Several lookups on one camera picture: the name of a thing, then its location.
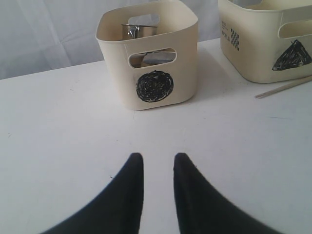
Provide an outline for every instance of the metal object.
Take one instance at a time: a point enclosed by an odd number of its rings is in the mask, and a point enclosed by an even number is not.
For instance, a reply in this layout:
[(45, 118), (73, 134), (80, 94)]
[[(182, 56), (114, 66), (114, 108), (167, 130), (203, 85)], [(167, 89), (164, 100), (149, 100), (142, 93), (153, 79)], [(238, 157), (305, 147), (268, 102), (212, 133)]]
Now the metal object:
[(122, 39), (137, 39), (157, 34), (157, 26), (122, 24)]

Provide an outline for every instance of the white table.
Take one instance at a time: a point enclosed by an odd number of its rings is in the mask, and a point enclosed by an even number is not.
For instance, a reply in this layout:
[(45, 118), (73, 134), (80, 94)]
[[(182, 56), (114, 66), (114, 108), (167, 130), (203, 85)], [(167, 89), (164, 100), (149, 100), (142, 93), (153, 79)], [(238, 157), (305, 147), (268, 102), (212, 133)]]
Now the white table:
[(36, 234), (93, 199), (131, 152), (144, 156), (142, 234), (178, 234), (173, 160), (186, 152), (231, 202), (286, 234), (312, 230), (312, 82), (239, 75), (199, 43), (191, 100), (131, 111), (104, 61), (0, 81), (0, 233)]

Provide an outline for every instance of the wooden stick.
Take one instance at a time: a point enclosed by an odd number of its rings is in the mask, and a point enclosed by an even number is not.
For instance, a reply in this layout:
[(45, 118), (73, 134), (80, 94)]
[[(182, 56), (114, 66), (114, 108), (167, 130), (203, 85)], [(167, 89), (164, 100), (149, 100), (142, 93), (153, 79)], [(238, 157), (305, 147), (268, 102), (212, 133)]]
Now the wooden stick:
[(270, 96), (270, 95), (272, 95), (272, 94), (276, 94), (276, 93), (281, 92), (281, 91), (283, 91), (283, 90), (290, 89), (290, 88), (293, 88), (293, 87), (298, 86), (298, 85), (300, 85), (300, 84), (307, 83), (307, 82), (309, 82), (309, 81), (311, 81), (311, 80), (312, 80), (312, 76), (310, 76), (310, 77), (305, 77), (305, 78), (296, 80), (296, 81), (294, 81), (294, 82), (292, 82), (292, 83), (290, 83), (290, 84), (286, 84), (286, 85), (284, 85), (284, 86), (282, 86), (282, 87), (279, 87), (279, 88), (270, 90), (270, 91), (268, 91), (268, 92), (265, 92), (265, 93), (262, 93), (262, 94), (259, 94), (259, 95), (256, 95), (256, 96), (254, 96), (254, 97), (255, 97), (255, 98), (265, 98), (265, 97), (267, 97), (267, 96)]

